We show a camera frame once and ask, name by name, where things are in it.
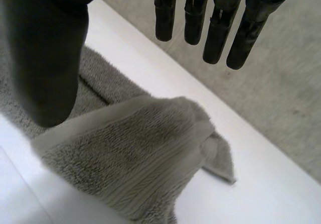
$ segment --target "gray towel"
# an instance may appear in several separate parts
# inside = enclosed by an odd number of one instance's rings
[[[19,116],[0,79],[1,111],[29,136],[43,133]],[[88,48],[70,119],[33,147],[69,183],[138,223],[175,223],[175,200],[201,167],[234,182],[229,146],[196,103],[151,97]]]

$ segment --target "floor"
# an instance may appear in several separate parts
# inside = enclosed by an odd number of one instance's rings
[[[238,181],[200,170],[178,198],[178,223],[321,222],[315,180],[102,0],[89,17],[89,47],[155,96],[196,100],[231,145]],[[0,136],[0,223],[126,223],[46,169],[1,115]]]
[[[177,0],[174,37],[167,43],[154,36],[153,0],[104,1],[321,182],[321,0],[286,0],[238,71],[228,69],[225,59],[244,0],[215,66],[202,61],[213,0],[197,46],[184,42],[185,0]]]

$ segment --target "black glove finger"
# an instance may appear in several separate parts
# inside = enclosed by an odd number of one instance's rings
[[[214,0],[215,7],[203,52],[205,62],[216,64],[220,60],[240,2],[241,0]]]
[[[238,70],[244,65],[269,15],[276,11],[284,1],[266,3],[246,0],[245,12],[226,60],[229,68]]]
[[[39,125],[70,114],[77,94],[87,5],[64,0],[3,0],[10,79],[18,102]]]
[[[185,41],[197,45],[201,39],[207,0],[186,0]]]
[[[160,41],[169,41],[173,35],[176,0],[154,0],[155,35]]]

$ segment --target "white surface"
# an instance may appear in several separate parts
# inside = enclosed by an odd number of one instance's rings
[[[87,45],[153,95],[196,100],[231,144],[238,181],[229,186],[200,170],[178,199],[179,223],[321,223],[321,187],[313,179],[102,0],[89,5],[89,16]],[[1,116],[0,136],[0,223],[16,198],[30,200],[38,214],[22,217],[33,223],[125,223],[45,169]],[[10,200],[8,193],[15,193]],[[28,208],[17,204],[17,215]]]

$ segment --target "white tile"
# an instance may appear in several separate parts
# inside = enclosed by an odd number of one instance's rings
[[[0,223],[52,223],[0,147]]]

